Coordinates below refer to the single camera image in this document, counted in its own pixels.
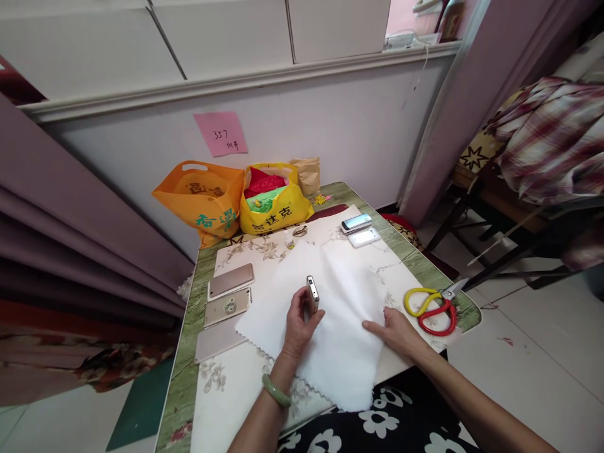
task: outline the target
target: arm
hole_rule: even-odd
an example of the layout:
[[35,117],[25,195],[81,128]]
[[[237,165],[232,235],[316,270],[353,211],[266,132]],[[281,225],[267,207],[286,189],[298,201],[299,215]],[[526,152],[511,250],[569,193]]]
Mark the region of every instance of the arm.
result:
[[[308,323],[304,323],[306,302],[306,287],[300,288],[291,300],[285,342],[271,371],[272,383],[286,395],[289,395],[291,382],[304,351],[325,315],[325,310],[319,310],[308,320]],[[263,388],[233,439],[228,453],[276,451],[279,433],[287,417],[288,409],[280,406]]]
[[411,359],[430,378],[482,450],[488,453],[556,452],[438,355],[405,315],[385,308],[384,316],[385,327],[369,321],[364,321],[363,327],[384,340],[397,354]]

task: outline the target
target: small bottle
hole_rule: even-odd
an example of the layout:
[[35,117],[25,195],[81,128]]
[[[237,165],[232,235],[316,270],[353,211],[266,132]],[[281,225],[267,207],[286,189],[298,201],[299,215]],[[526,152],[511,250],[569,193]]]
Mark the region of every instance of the small bottle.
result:
[[285,230],[285,246],[291,250],[294,248],[294,236],[291,233],[291,229],[290,230]]
[[440,30],[442,31],[440,42],[451,42],[457,39],[457,31],[464,15],[464,7],[464,0],[451,0],[448,3],[440,22]]

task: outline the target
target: red plastic bag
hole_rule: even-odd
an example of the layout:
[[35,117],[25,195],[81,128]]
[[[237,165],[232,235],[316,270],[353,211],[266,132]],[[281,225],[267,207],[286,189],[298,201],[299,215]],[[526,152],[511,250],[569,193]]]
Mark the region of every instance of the red plastic bag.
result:
[[278,175],[267,175],[265,172],[250,168],[250,185],[243,191],[246,198],[258,196],[261,193],[270,192],[285,186],[285,179]]

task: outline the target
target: black and white floral pants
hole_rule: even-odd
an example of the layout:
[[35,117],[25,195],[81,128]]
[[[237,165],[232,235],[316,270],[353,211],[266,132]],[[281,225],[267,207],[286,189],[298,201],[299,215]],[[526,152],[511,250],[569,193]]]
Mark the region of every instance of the black and white floral pants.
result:
[[409,369],[373,389],[363,412],[330,413],[279,439],[277,453],[471,453],[459,438],[459,420],[430,380]]

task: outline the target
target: white cabinet door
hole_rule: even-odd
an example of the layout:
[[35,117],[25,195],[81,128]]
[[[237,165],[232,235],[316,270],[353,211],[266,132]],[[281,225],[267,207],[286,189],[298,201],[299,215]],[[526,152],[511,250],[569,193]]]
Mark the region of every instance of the white cabinet door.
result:
[[0,55],[51,101],[182,81],[144,8],[0,16]]
[[285,0],[154,1],[188,79],[293,65]]
[[1,0],[0,19],[64,16],[146,6],[149,6],[147,0]]
[[287,0],[296,63],[384,48],[390,0]]

